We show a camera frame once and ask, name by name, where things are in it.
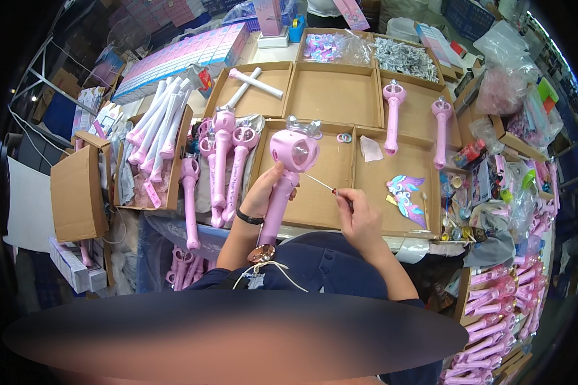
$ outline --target wristwatch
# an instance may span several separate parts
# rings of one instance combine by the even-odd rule
[[[251,225],[260,225],[263,223],[263,218],[253,218],[253,217],[249,217],[248,215],[244,214],[243,212],[240,211],[240,209],[238,209],[235,213],[235,215],[240,218],[241,220],[243,220],[246,223],[250,223]]]

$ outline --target person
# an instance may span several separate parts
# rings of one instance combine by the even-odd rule
[[[306,12],[309,27],[349,28],[349,24],[332,0],[308,0]]]
[[[273,260],[288,267],[284,270],[287,276],[280,267],[271,264],[260,267],[258,273],[250,270],[244,274],[250,265],[247,257],[255,249],[260,226],[240,216],[264,218],[272,187],[283,170],[283,164],[278,162],[255,181],[242,201],[241,214],[233,222],[216,268],[187,289],[305,289],[387,299],[424,308],[413,282],[381,236],[380,210],[369,203],[362,190],[338,189],[341,233],[311,232],[275,247]],[[294,189],[289,199],[293,200],[296,194]],[[353,211],[348,201],[353,204]],[[442,361],[438,361],[382,374],[381,379],[388,384],[435,384],[441,366]]]

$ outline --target navy blue shirt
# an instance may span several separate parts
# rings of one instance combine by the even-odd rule
[[[344,236],[333,232],[313,232],[297,236],[276,247],[274,260],[288,266],[291,279],[308,291],[387,299],[388,289],[377,269],[366,262]],[[247,267],[237,269],[242,273]],[[231,271],[213,269],[188,286],[188,290],[202,290],[218,285]],[[250,270],[249,289],[300,290],[276,266],[263,266],[258,274]],[[424,308],[419,299],[399,301]],[[388,384],[434,385],[442,369],[442,360],[400,372],[382,374]]]

